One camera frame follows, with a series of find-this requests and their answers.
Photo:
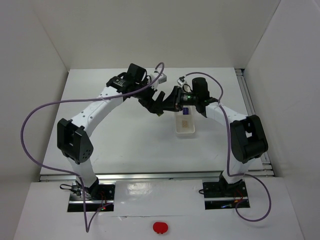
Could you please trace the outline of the purple lego brick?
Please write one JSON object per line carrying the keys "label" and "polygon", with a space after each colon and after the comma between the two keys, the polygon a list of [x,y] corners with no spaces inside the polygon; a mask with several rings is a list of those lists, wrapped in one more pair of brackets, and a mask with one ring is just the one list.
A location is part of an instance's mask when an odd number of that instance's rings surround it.
{"label": "purple lego brick", "polygon": [[183,107],[183,108],[182,108],[182,114],[183,114],[184,116],[190,115],[190,114],[191,114],[190,108],[189,108],[189,107]]}

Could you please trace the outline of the white lego brick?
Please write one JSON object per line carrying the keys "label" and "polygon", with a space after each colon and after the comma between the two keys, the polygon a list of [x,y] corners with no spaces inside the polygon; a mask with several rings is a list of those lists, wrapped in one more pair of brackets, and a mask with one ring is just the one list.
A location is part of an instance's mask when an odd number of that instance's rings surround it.
{"label": "white lego brick", "polygon": [[188,129],[189,128],[189,122],[187,120],[182,120],[181,121],[181,127],[184,129]]}

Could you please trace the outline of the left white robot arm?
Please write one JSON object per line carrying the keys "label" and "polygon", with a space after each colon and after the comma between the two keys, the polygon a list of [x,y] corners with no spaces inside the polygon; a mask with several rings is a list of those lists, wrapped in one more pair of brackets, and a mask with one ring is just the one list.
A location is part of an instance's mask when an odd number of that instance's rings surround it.
{"label": "left white robot arm", "polygon": [[90,137],[95,128],[127,98],[134,97],[150,102],[159,84],[166,82],[162,71],[147,70],[130,64],[126,72],[112,77],[97,97],[79,114],[70,120],[62,118],[57,123],[57,147],[68,159],[77,174],[76,184],[94,199],[100,194],[99,180],[90,160],[94,147]]}

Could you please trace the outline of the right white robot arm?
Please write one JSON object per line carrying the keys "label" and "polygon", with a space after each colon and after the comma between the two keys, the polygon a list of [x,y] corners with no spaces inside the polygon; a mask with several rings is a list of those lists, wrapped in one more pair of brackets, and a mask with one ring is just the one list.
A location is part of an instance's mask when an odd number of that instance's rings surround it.
{"label": "right white robot arm", "polygon": [[205,118],[212,119],[226,128],[227,163],[218,180],[218,191],[226,193],[237,188],[243,181],[254,159],[260,158],[269,148],[261,119],[238,113],[210,95],[204,77],[191,81],[191,90],[175,86],[162,102],[162,109],[181,112],[184,106],[194,106]]}

